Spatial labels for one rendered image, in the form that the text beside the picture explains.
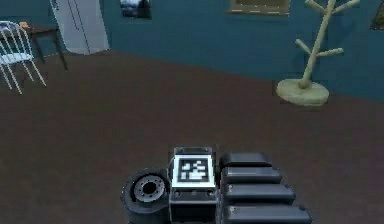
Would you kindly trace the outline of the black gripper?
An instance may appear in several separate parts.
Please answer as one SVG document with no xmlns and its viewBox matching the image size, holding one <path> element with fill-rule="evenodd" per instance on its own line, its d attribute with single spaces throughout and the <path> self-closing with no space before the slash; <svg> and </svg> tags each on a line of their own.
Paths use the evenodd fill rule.
<svg viewBox="0 0 384 224">
<path fill-rule="evenodd" d="M 128 224 L 169 224 L 169 181 L 167 171 L 146 168 L 123 185 L 120 200 Z"/>
</svg>

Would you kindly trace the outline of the beige coat stand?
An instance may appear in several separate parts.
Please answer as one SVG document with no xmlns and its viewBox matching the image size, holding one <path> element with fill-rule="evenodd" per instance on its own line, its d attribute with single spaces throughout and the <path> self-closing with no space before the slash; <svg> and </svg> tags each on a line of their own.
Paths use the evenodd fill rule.
<svg viewBox="0 0 384 224">
<path fill-rule="evenodd" d="M 304 73 L 300 79 L 284 79 L 278 82 L 276 94 L 283 100 L 305 107 L 316 107 L 324 105 L 330 96 L 329 90 L 323 85 L 313 82 L 311 74 L 313 72 L 316 60 L 319 57 L 328 57 L 344 52 L 343 48 L 334 48 L 326 51 L 320 51 L 325 32 L 327 30 L 331 17 L 348 8 L 359 4 L 361 0 L 348 0 L 347 2 L 336 6 L 337 0 L 327 0 L 325 7 L 318 4 L 315 0 L 305 0 L 305 4 L 322 15 L 322 21 L 312 48 L 309 48 L 301 39 L 296 39 L 295 44 L 309 55 Z"/>
</svg>

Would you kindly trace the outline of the dark framed picture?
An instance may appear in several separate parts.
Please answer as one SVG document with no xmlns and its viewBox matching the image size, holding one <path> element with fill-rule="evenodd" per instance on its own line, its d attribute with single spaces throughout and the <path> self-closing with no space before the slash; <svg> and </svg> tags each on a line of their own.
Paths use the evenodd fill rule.
<svg viewBox="0 0 384 224">
<path fill-rule="evenodd" d="M 121 13 L 124 17 L 134 19 L 151 19 L 149 0 L 120 0 Z"/>
</svg>

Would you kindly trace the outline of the dark brown wooden table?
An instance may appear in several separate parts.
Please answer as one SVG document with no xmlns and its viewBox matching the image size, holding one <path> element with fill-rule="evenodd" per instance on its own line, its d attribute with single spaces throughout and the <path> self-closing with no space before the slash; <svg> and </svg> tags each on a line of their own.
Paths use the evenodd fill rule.
<svg viewBox="0 0 384 224">
<path fill-rule="evenodd" d="M 42 48 L 40 44 L 38 43 L 39 38 L 45 38 L 50 37 L 51 41 L 53 42 L 55 46 L 56 53 L 59 55 L 59 58 L 62 62 L 62 65 L 65 70 L 68 69 L 67 61 L 64 57 L 62 47 L 59 43 L 59 28 L 57 26 L 55 27 L 48 27 L 48 26 L 30 26 L 26 29 L 29 38 L 32 40 L 33 45 L 36 48 L 38 58 L 42 63 L 45 63 L 45 56 L 43 55 Z"/>
</svg>

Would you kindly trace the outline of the gold framed picture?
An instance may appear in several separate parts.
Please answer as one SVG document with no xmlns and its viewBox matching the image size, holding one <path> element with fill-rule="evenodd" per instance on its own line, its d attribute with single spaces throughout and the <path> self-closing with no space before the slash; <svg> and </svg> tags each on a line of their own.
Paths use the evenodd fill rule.
<svg viewBox="0 0 384 224">
<path fill-rule="evenodd" d="M 291 0 L 229 0 L 231 13 L 288 16 Z"/>
</svg>

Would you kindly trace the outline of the green framed picture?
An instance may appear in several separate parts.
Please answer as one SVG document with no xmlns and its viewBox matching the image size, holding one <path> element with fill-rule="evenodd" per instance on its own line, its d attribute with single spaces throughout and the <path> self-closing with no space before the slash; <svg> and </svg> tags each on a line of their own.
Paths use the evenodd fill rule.
<svg viewBox="0 0 384 224">
<path fill-rule="evenodd" d="M 371 30 L 384 30 L 384 0 L 381 0 L 370 25 Z"/>
</svg>

